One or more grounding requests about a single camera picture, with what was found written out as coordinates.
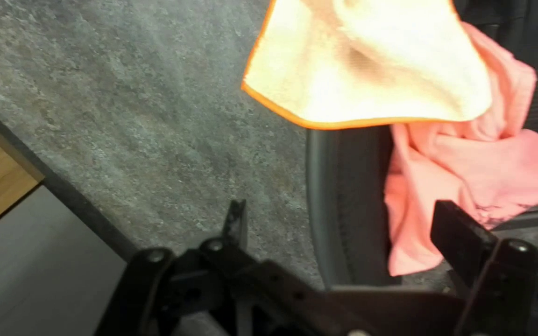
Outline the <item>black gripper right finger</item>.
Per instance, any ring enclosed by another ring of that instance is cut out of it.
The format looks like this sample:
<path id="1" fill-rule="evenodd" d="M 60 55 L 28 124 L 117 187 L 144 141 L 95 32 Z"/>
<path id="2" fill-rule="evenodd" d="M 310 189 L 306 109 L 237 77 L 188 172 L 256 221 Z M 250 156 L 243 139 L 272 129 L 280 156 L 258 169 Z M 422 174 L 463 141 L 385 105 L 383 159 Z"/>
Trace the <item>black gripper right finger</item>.
<path id="1" fill-rule="evenodd" d="M 478 279 L 497 245 L 495 236 L 450 200 L 435 202 L 429 238 L 465 286 Z"/>

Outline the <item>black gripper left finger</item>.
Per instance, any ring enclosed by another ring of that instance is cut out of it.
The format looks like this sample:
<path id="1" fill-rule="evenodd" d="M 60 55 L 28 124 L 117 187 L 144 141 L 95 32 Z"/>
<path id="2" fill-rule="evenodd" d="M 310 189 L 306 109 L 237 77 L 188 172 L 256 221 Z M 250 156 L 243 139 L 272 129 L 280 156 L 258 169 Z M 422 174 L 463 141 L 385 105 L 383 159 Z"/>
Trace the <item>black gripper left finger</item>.
<path id="1" fill-rule="evenodd" d="M 248 226 L 246 226 L 246 202 L 244 200 L 231 200 L 224 226 L 222 238 L 237 245 L 239 249 L 246 247 Z"/>

